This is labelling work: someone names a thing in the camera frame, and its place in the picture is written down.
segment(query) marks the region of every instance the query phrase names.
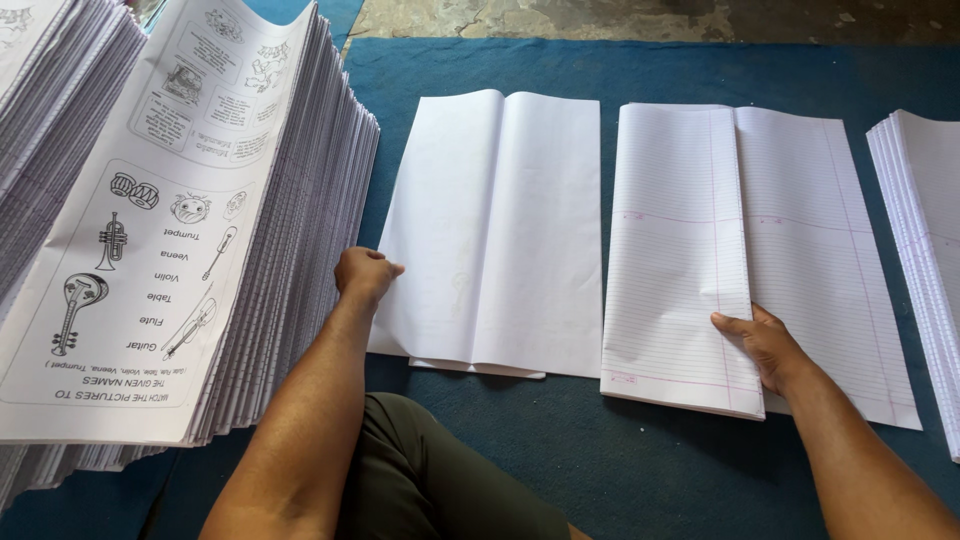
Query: guitar illustration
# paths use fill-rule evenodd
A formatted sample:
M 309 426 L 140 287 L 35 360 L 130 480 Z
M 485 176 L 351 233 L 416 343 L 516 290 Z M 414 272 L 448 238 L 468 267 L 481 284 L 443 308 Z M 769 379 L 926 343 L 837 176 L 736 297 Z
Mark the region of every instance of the guitar illustration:
M 180 326 L 180 329 L 177 330 L 177 333 L 174 333 L 173 337 L 163 344 L 163 350 L 166 351 L 166 355 L 163 356 L 163 360 L 166 361 L 175 355 L 177 353 L 177 349 L 179 349 L 184 343 L 190 343 L 193 341 L 193 338 L 197 337 L 197 333 L 200 331 L 200 328 L 206 326 L 206 323 L 212 321 L 213 316 L 216 314 L 217 302 L 212 298 L 206 299 L 203 307 L 200 307 L 200 304 L 197 304 L 197 307 L 194 307 L 186 322 L 184 322 Z M 180 339 L 177 340 L 177 343 L 175 343 L 173 347 L 168 348 L 174 339 L 177 339 L 177 336 L 179 336 Z
M 63 283 L 63 297 L 66 298 L 66 316 L 63 317 L 63 328 L 60 333 L 54 334 L 53 343 L 57 345 L 50 350 L 57 356 L 66 356 L 67 348 L 77 346 L 77 333 L 71 331 L 73 320 L 81 307 L 96 304 L 107 297 L 107 282 L 93 274 L 74 274 Z
M 220 240 L 220 245 L 217 246 L 217 256 L 213 258 L 213 262 L 210 263 L 210 268 L 204 274 L 204 281 L 210 277 L 210 271 L 213 270 L 213 265 L 217 263 L 217 259 L 220 258 L 226 250 L 227 246 L 230 245 L 230 242 L 233 240 L 233 237 L 237 236 L 237 228 L 229 227 L 224 231 L 224 238 Z

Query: knee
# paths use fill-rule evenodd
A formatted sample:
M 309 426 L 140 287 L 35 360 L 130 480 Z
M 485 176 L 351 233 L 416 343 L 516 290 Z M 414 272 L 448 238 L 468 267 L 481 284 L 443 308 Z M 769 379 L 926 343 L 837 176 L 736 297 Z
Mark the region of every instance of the knee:
M 368 415 L 372 413 L 374 417 L 382 415 L 389 418 L 395 426 L 418 425 L 427 419 L 430 423 L 437 422 L 422 405 L 399 394 L 369 392 L 366 396 L 366 410 Z

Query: hand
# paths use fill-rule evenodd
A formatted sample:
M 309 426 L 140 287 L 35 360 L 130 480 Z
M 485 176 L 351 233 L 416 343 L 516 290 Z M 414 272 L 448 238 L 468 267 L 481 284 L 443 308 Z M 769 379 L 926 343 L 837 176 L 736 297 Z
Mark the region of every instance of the hand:
M 360 294 L 368 300 L 379 302 L 390 288 L 390 283 L 403 270 L 402 264 L 389 262 L 382 253 L 353 247 L 340 254 L 340 262 L 333 269 L 333 275 L 341 295 Z
M 717 312 L 710 315 L 710 321 L 720 331 L 743 336 L 743 345 L 760 370 L 760 381 L 777 394 L 782 395 L 789 379 L 804 368 L 816 366 L 783 321 L 758 304 L 754 304 L 753 321 Z

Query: blue mat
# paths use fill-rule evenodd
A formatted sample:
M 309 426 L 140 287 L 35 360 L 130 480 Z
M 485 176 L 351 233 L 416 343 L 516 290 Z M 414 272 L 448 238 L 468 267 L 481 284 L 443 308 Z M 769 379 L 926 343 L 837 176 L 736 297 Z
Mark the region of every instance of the blue mat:
M 876 426 L 960 511 L 916 320 L 864 134 L 902 108 L 960 120 L 960 49 L 701 45 L 542 39 L 356 39 L 357 98 L 382 128 L 359 243 L 375 247 L 418 99 L 481 88 L 601 102 L 604 253 L 609 247 L 616 120 L 631 102 L 756 105 L 842 118 L 925 431 Z M 368 360 L 368 387 L 425 405 L 478 452 L 558 505 L 594 538 L 826 537 L 790 417 L 724 418 L 598 393 L 595 380 L 507 380 Z
M 57 489 L 18 496 L 0 521 L 0 538 L 137 538 L 176 451 L 145 457 L 121 473 L 79 471 Z

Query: concrete floor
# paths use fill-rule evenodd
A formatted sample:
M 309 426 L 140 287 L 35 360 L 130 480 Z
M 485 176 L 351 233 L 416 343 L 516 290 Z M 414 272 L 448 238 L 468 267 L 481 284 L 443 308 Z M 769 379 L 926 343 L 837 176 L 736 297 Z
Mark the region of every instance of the concrete floor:
M 960 42 L 956 0 L 365 0 L 355 37 Z

